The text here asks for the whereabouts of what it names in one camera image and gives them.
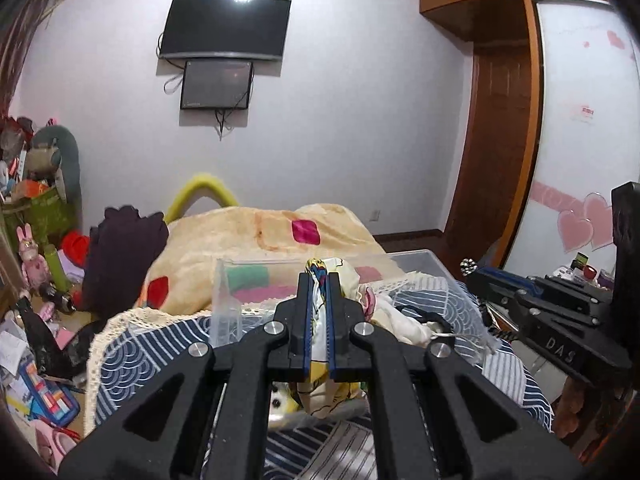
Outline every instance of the cable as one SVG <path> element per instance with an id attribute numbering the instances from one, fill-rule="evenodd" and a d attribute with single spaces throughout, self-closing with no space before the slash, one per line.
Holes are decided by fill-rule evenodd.
<path id="1" fill-rule="evenodd" d="M 158 44 L 156 45 L 156 57 L 158 59 L 160 59 L 160 42 L 162 41 L 162 37 L 164 36 L 164 32 L 160 33 L 160 36 L 158 36 Z M 176 68 L 179 68 L 180 70 L 184 70 L 184 66 L 180 66 L 178 64 L 175 64 L 173 61 L 171 61 L 170 59 L 163 59 L 163 61 L 166 61 L 168 64 L 170 64 L 171 66 L 175 66 Z"/>
<path id="2" fill-rule="evenodd" d="M 247 94 L 249 94 L 249 99 L 247 101 L 246 106 L 247 108 L 249 107 L 249 103 L 251 102 L 251 96 L 253 92 L 254 92 L 254 67 L 252 66 L 251 80 L 249 81 L 249 88 L 240 96 L 240 98 L 238 99 L 238 101 L 236 101 L 236 104 L 233 105 L 231 110 L 229 110 L 227 113 L 225 113 L 224 109 L 214 110 L 216 121 L 218 122 L 218 127 L 220 128 L 218 131 L 218 136 L 220 137 L 220 140 L 222 140 L 222 137 L 224 137 L 224 127 L 225 127 L 226 120 L 228 120 L 228 118 L 231 117 L 231 114 L 236 111 L 236 107 L 242 102 L 242 100 L 247 96 Z M 231 133 L 233 131 L 233 127 L 228 128 L 227 130 Z"/>

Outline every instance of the pink heart decal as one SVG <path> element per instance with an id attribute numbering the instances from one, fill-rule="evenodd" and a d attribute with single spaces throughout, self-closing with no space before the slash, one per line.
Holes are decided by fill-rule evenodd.
<path id="1" fill-rule="evenodd" d="M 562 211 L 558 215 L 558 232 L 564 252 L 569 253 L 591 242 L 593 225 L 587 219 L 577 217 L 573 211 Z"/>
<path id="2" fill-rule="evenodd" d="M 590 193 L 584 199 L 584 217 L 593 226 L 591 247 L 593 250 L 613 243 L 613 212 L 607 200 L 597 193 Z"/>

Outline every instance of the bed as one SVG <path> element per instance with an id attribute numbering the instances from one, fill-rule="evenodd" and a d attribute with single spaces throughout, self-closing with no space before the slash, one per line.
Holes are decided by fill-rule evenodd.
<path id="1" fill-rule="evenodd" d="M 212 281 L 220 258 L 259 261 L 331 256 L 360 263 L 386 259 L 357 217 L 338 205 L 315 204 L 294 212 L 231 207 L 172 222 L 167 246 L 149 269 L 135 307 L 112 318 L 92 343 L 85 434 L 104 422 L 191 342 L 209 341 Z M 361 284 L 396 297 L 399 289 L 388 284 L 401 281 L 398 272 L 403 271 L 391 259 L 388 264 L 355 267 Z M 149 308 L 146 292 L 158 279 L 168 279 L 169 287 L 161 304 L 155 305 L 159 308 Z M 461 290 L 465 297 L 458 299 L 471 301 L 478 309 L 476 299 L 466 289 Z M 283 295 L 287 292 L 282 288 L 278 291 Z M 439 293 L 407 291 L 405 287 L 401 296 L 402 301 L 419 300 L 437 312 L 441 308 L 444 314 L 447 302 L 441 301 Z M 279 301 L 243 299 L 247 301 L 243 301 L 242 332 L 264 320 L 264 309 L 260 308 L 265 301 Z M 497 342 L 496 346 L 490 357 L 475 362 L 475 366 L 550 431 L 553 412 L 536 381 L 507 342 Z M 464 348 L 456 346 L 456 350 L 464 356 Z M 263 478 L 375 478 L 370 418 L 362 409 L 366 403 L 360 400 L 356 406 L 357 399 L 346 402 L 355 406 L 354 411 L 345 410 L 348 418 L 330 416 L 312 424 L 307 419 L 302 425 L 292 424 L 297 426 L 292 429 L 270 431 Z"/>

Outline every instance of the wooden door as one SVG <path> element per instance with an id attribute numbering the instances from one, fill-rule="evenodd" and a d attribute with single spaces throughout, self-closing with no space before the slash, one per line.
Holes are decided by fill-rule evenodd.
<path id="1" fill-rule="evenodd" d="M 529 124 L 528 46 L 477 47 L 465 149 L 445 229 L 447 260 L 479 260 L 504 231 Z"/>

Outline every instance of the white wall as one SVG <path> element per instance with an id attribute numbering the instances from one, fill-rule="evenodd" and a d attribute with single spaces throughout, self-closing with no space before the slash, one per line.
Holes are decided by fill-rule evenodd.
<path id="1" fill-rule="evenodd" d="M 22 81 L 23 78 L 18 79 L 18 84 L 15 86 L 14 96 L 9 104 L 9 117 L 19 117 L 22 112 Z"/>
<path id="2" fill-rule="evenodd" d="M 469 109 L 471 108 L 471 90 L 474 78 L 474 44 L 472 42 L 463 45 L 465 60 L 462 69 L 462 104 L 460 106 L 460 114 L 458 117 L 458 132 L 456 135 L 456 143 L 453 151 L 453 160 L 449 171 L 449 181 L 447 183 L 447 193 L 442 204 L 442 212 L 440 213 L 440 224 L 438 229 L 444 232 L 449 219 L 451 205 L 453 204 L 453 196 L 456 193 L 458 185 L 458 175 L 460 174 L 460 164 L 462 163 L 462 155 L 465 151 L 466 128 L 469 123 Z"/>
<path id="3" fill-rule="evenodd" d="M 166 210 L 195 173 L 242 205 L 341 203 L 372 232 L 441 222 L 464 55 L 418 0 L 292 0 L 280 76 L 258 67 L 248 114 L 222 142 L 210 114 L 180 113 L 156 59 L 171 0 L 68 0 L 37 31 L 19 111 L 69 127 L 84 230 L 106 206 Z"/>

